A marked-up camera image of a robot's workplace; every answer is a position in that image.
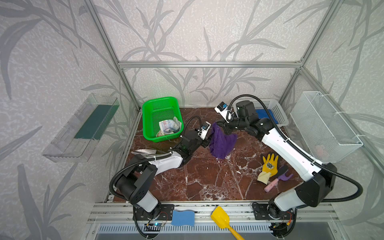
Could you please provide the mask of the clear acrylic wall shelf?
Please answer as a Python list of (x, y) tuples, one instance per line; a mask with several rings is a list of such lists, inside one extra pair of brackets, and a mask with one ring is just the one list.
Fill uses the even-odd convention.
[(42, 155), (54, 163), (86, 163), (119, 106), (117, 97), (90, 94)]

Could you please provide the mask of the yellow packet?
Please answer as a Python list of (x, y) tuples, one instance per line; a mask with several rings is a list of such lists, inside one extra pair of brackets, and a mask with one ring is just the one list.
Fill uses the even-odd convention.
[(270, 174), (271, 177), (278, 173), (279, 156), (277, 154), (262, 155), (262, 160), (264, 162), (262, 172)]

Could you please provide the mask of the blue towel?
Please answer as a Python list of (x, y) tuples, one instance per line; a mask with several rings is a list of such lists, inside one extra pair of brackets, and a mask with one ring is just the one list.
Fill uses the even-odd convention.
[(258, 114), (259, 119), (262, 119), (262, 118), (269, 119), (269, 115), (268, 115), (268, 113), (269, 113), (272, 117), (272, 120), (275, 122), (275, 124), (278, 124), (278, 121), (276, 120), (273, 112), (270, 109), (268, 109), (268, 113), (264, 109), (256, 110), (256, 113)]

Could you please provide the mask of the silver metal trowel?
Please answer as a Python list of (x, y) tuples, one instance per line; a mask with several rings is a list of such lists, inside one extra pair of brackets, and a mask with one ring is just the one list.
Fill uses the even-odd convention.
[(158, 156), (158, 155), (164, 155), (167, 152), (156, 150), (156, 149), (138, 149), (135, 151), (131, 151), (133, 155), (142, 155), (146, 158), (152, 157), (152, 156)]

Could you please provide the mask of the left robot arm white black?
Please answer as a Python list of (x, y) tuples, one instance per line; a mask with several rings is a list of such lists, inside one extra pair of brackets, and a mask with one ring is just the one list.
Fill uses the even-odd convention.
[(208, 136), (211, 126), (209, 122), (201, 123), (199, 129), (183, 134), (181, 141), (165, 154), (152, 157), (135, 155), (129, 165), (119, 170), (110, 180), (110, 193), (143, 209), (147, 214), (158, 215), (161, 202), (150, 192), (155, 177), (183, 167), (198, 148), (206, 148), (212, 139), (211, 135)]

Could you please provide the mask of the purple small toy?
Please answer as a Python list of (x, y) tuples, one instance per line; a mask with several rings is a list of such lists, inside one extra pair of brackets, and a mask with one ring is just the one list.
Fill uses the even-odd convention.
[(293, 174), (289, 174), (289, 172), (285, 172), (285, 173), (281, 174), (280, 176), (278, 176), (277, 179), (278, 179), (279, 181), (287, 181), (287, 180), (289, 180), (292, 176), (293, 176)]

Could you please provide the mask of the pale yellow cloth piece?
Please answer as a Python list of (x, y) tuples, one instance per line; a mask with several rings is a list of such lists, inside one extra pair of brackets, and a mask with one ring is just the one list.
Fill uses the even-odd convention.
[(257, 181), (267, 185), (268, 182), (269, 182), (270, 177), (271, 177), (271, 172), (264, 172), (264, 171), (262, 171), (258, 175)]

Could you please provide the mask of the small circuit board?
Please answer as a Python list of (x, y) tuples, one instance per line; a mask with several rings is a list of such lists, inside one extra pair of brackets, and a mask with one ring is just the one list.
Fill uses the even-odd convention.
[(167, 222), (149, 222), (145, 224), (144, 230), (146, 232), (160, 232), (166, 224)]

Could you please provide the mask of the green plastic basket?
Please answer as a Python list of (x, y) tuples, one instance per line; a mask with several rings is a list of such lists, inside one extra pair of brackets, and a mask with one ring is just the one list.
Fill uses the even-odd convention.
[[(174, 97), (165, 97), (145, 102), (142, 106), (143, 112), (143, 136), (154, 143), (178, 138), (183, 130), (184, 123), (179, 108), (178, 100)], [(161, 130), (159, 122), (172, 120), (176, 117), (181, 122), (180, 130), (176, 133), (157, 137)]]

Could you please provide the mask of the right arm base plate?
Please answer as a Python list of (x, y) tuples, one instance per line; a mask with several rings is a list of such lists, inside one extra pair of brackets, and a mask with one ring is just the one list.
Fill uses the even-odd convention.
[(253, 202), (251, 206), (256, 220), (290, 221), (293, 220), (295, 215), (293, 209), (281, 211), (278, 207), (268, 203)]

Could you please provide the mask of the yellow plastic shovel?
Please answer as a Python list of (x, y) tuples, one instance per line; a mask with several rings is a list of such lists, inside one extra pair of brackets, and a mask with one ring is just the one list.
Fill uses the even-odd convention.
[(219, 228), (228, 229), (237, 240), (244, 240), (244, 238), (230, 226), (230, 217), (222, 207), (217, 206), (215, 208), (211, 214), (211, 219)]

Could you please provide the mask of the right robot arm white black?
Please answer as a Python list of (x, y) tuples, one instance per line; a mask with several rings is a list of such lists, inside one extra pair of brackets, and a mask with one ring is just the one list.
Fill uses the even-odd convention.
[[(223, 117), (218, 125), (226, 134), (241, 130), (257, 138), (282, 157), (303, 180), (302, 184), (278, 194), (269, 201), (267, 211), (271, 218), (279, 219), (282, 213), (290, 209), (314, 208), (319, 203), (347, 202), (362, 195), (364, 189), (359, 182), (338, 173), (333, 164), (322, 163), (292, 142), (277, 126), (261, 99), (249, 94), (246, 97), (259, 102), (267, 117), (258, 116), (253, 102), (249, 100), (237, 102), (239, 97), (235, 97), (230, 104), (221, 102), (215, 107), (215, 111)], [(357, 191), (347, 197), (328, 199), (327, 195), (333, 190), (336, 178), (355, 185)]]

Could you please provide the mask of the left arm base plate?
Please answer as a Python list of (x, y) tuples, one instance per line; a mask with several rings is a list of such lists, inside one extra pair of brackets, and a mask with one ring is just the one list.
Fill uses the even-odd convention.
[(175, 205), (158, 204), (151, 212), (146, 212), (141, 207), (134, 207), (134, 215), (137, 221), (171, 221)]

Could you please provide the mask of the blue sponge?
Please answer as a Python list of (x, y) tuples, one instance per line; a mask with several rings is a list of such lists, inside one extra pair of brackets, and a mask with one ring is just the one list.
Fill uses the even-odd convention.
[(172, 217), (172, 226), (180, 227), (180, 226), (195, 226), (195, 212), (192, 210), (185, 211), (173, 211)]

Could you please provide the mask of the purple towel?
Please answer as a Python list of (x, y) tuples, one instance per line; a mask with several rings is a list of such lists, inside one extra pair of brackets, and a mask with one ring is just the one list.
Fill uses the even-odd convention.
[(212, 125), (212, 130), (213, 134), (210, 142), (210, 153), (215, 158), (225, 159), (234, 149), (238, 135), (225, 135), (217, 123)]

